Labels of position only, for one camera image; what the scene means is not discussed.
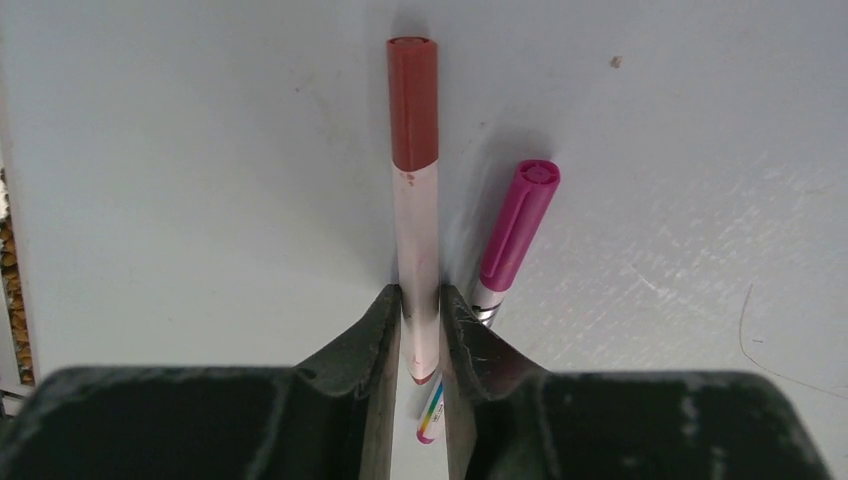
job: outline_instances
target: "pink marker cap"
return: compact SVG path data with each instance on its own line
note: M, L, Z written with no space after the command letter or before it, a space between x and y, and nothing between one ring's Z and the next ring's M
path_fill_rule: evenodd
M483 253L480 282L486 288L504 292L512 286L559 181L559 168L553 162L524 160L518 164Z

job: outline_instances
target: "red marker cap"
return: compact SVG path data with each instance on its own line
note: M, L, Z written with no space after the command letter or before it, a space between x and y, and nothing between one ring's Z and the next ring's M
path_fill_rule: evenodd
M392 160L400 170L414 172L439 158L436 42L393 38L387 50Z

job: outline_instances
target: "white wall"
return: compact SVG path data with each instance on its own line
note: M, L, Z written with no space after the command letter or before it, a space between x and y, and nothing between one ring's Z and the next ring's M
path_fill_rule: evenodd
M0 0L42 375L292 363L354 321L394 269L383 42L429 34L447 277L519 160L565 176L498 332L557 370L764 374L848 477L848 3L295 3ZM444 478L401 388L395 476Z

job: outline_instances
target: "marker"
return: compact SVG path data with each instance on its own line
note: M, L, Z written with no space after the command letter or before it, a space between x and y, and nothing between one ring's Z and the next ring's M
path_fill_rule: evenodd
M412 379L423 385L439 363L437 47L401 37L387 51L402 344Z
M477 286L471 294L471 311L489 328L518 274L559 182L559 169L553 162L525 160L518 164L495 230L483 253ZM444 405L444 386L439 376L418 422L417 435L421 443L432 443L444 433Z

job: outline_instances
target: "marker cap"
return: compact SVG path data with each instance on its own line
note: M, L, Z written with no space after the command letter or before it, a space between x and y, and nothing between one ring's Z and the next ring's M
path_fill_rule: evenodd
M504 199L480 266L480 282L495 292L512 286L524 255L560 182L548 160L524 160Z
M439 158L438 49L423 37L399 37L386 44L392 160L414 172Z

